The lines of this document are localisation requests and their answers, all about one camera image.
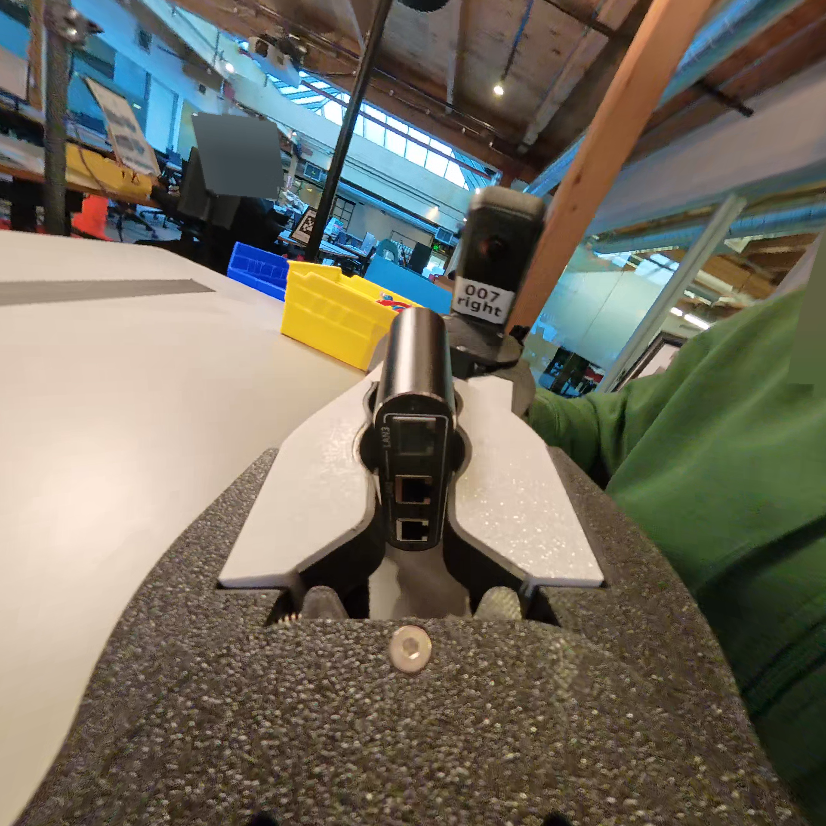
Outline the yellow parts tray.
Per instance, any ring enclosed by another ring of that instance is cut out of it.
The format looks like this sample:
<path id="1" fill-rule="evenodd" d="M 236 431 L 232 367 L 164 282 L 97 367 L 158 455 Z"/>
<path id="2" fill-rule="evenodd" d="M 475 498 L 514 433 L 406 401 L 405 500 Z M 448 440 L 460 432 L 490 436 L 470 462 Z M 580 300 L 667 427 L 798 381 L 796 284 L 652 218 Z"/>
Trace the yellow parts tray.
<path id="1" fill-rule="evenodd" d="M 74 143 L 65 147 L 68 182 L 83 182 L 89 188 L 108 192 L 110 198 L 149 200 L 153 179 Z"/>

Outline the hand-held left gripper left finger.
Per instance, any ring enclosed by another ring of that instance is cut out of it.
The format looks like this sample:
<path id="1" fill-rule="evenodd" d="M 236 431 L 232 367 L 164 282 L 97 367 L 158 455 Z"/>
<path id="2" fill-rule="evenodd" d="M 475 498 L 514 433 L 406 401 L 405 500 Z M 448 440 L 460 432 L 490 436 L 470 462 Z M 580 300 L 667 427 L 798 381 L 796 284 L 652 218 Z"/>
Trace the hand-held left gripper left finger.
<path id="1" fill-rule="evenodd" d="M 219 574 L 223 589 L 284 591 L 303 610 L 311 588 L 328 586 L 349 617 L 369 617 L 369 578 L 385 554 L 359 452 L 374 386 L 357 383 L 284 440 Z"/>

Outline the orange traffic cone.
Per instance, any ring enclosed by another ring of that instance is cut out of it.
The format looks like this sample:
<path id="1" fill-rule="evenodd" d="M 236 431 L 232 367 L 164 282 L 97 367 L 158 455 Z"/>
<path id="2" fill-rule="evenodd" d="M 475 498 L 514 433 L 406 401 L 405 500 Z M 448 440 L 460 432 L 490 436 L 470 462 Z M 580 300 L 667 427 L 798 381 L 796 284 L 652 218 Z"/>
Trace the orange traffic cone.
<path id="1" fill-rule="evenodd" d="M 110 241 L 107 234 L 109 199 L 87 194 L 81 209 L 72 214 L 71 234 L 89 240 Z"/>

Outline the printed instruction sheet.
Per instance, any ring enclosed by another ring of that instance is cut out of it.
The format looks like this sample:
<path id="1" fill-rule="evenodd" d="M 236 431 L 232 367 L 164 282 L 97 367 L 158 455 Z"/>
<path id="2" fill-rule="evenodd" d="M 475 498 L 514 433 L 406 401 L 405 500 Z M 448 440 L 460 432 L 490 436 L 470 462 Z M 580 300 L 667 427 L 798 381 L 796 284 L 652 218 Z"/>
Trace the printed instruction sheet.
<path id="1" fill-rule="evenodd" d="M 83 80 L 102 110 L 108 139 L 118 163 L 136 173 L 159 178 L 160 167 L 155 152 L 129 101 L 90 77 Z"/>

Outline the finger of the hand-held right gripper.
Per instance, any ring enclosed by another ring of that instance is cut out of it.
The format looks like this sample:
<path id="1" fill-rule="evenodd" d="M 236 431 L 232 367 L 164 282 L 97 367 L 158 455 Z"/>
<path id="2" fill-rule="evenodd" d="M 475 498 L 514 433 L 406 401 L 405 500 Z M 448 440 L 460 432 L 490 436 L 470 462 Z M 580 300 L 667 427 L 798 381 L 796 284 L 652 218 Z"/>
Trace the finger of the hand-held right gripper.
<path id="1" fill-rule="evenodd" d="M 513 419 L 513 383 L 498 376 L 466 380 L 466 419 Z"/>

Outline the grey tape strip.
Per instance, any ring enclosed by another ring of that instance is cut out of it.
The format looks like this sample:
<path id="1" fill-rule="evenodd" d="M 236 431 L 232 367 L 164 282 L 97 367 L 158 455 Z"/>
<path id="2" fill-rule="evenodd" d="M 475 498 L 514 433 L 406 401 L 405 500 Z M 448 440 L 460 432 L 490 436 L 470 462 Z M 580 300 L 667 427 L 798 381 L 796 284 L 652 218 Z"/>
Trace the grey tape strip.
<path id="1" fill-rule="evenodd" d="M 213 292 L 191 279 L 8 282 L 1 283 L 1 307 Z"/>

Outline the light stand pole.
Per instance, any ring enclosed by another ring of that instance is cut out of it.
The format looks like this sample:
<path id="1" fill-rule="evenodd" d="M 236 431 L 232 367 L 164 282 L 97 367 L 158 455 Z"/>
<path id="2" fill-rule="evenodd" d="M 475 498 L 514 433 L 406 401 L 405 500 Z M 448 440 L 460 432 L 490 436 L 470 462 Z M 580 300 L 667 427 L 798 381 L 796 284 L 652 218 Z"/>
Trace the light stand pole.
<path id="1" fill-rule="evenodd" d="M 44 131 L 44 219 L 48 234 L 69 236 L 66 209 L 66 114 L 71 55 L 102 29 L 69 1 L 44 2 L 46 99 Z"/>

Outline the wooden post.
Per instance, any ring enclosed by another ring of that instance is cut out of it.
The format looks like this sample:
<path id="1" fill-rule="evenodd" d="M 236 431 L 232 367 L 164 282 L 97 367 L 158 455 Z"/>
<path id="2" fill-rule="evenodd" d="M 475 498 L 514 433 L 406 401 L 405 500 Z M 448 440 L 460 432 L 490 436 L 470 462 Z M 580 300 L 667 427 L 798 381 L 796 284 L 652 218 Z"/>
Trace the wooden post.
<path id="1" fill-rule="evenodd" d="M 550 204 L 508 329 L 530 328 L 541 313 L 711 5 L 650 6 Z"/>

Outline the light blue panel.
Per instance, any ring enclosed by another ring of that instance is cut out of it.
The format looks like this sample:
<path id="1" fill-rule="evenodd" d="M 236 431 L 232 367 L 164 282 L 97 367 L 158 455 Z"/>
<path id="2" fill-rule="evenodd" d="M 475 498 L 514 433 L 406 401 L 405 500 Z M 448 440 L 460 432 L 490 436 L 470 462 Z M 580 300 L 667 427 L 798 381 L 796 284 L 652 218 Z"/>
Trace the light blue panel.
<path id="1" fill-rule="evenodd" d="M 374 256 L 364 277 L 384 293 L 400 296 L 407 303 L 425 306 L 439 315 L 450 312 L 453 296 L 449 290 L 389 259 Z"/>

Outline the yellow plastic bin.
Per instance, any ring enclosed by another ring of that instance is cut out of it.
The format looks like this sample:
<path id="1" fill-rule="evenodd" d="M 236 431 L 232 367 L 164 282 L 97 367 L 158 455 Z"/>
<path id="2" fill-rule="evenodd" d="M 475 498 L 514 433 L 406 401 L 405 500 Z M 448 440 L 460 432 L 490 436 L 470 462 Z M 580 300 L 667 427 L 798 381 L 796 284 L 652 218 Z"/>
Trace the yellow plastic bin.
<path id="1" fill-rule="evenodd" d="M 366 372 L 392 321 L 411 306 L 339 267 L 291 260 L 281 334 Z"/>

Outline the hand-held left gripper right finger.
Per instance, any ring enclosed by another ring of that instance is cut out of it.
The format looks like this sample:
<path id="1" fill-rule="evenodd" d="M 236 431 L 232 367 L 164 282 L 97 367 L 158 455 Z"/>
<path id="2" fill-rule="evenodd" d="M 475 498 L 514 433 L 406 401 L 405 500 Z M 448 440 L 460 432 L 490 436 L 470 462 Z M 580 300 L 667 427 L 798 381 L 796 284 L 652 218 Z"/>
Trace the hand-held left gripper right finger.
<path id="1" fill-rule="evenodd" d="M 543 587 L 599 589 L 604 573 L 548 446 L 513 419 L 466 419 L 466 380 L 456 379 L 464 455 L 445 522 L 445 565 L 476 608 L 490 589 L 517 595 L 524 614 Z"/>

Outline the blue plastic bin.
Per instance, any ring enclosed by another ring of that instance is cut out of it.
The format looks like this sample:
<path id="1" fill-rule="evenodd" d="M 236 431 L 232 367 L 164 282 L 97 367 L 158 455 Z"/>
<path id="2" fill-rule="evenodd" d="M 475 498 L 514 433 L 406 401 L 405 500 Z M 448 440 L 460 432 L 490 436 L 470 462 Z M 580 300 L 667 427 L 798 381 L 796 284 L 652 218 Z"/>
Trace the blue plastic bin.
<path id="1" fill-rule="evenodd" d="M 283 256 L 235 242 L 226 276 L 283 302 L 289 268 L 290 263 Z"/>

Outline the aluminium frame post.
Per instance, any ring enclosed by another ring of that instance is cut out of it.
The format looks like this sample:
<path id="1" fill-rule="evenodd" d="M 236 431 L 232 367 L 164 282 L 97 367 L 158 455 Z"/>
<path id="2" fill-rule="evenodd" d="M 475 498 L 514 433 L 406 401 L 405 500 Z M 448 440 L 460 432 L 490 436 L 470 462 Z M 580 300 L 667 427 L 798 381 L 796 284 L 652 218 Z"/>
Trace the aluminium frame post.
<path id="1" fill-rule="evenodd" d="M 688 248 L 676 272 L 672 274 L 603 380 L 596 387 L 595 393 L 608 394 L 614 391 L 620 379 L 634 365 L 661 329 L 671 308 L 676 305 L 686 286 L 694 279 L 700 267 L 724 239 L 730 225 L 743 211 L 746 204 L 746 197 L 733 192 L 718 206 L 702 232 Z"/>

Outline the black overhead mount pole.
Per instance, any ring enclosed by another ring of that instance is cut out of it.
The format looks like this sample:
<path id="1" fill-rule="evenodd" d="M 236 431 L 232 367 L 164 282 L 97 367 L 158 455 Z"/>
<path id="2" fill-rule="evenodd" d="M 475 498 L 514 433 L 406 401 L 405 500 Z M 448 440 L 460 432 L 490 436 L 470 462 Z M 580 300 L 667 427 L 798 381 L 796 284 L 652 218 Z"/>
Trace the black overhead mount pole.
<path id="1" fill-rule="evenodd" d="M 336 191 L 347 158 L 348 150 L 354 134 L 354 128 L 360 108 L 364 102 L 368 82 L 373 71 L 381 45 L 384 26 L 390 13 L 393 1 L 378 1 L 373 21 L 367 32 L 365 45 L 362 48 L 358 61 L 354 86 L 349 93 L 349 100 L 345 109 L 342 125 L 336 142 L 336 148 L 330 161 L 325 179 L 325 188 L 316 211 L 315 221 L 305 246 L 305 260 L 308 263 L 317 262 L 321 251 L 321 241 L 324 230 L 330 218 Z"/>

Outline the black ethernet port box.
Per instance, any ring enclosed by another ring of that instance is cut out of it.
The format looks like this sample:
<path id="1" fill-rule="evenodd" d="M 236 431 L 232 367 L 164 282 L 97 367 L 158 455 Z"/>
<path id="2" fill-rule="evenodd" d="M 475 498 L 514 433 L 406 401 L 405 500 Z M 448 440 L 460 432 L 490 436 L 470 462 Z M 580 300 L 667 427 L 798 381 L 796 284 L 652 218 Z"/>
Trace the black ethernet port box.
<path id="1" fill-rule="evenodd" d="M 375 392 L 369 432 L 386 542 L 404 552 L 438 546 L 449 487 L 461 462 L 444 318 L 413 306 L 398 314 Z"/>

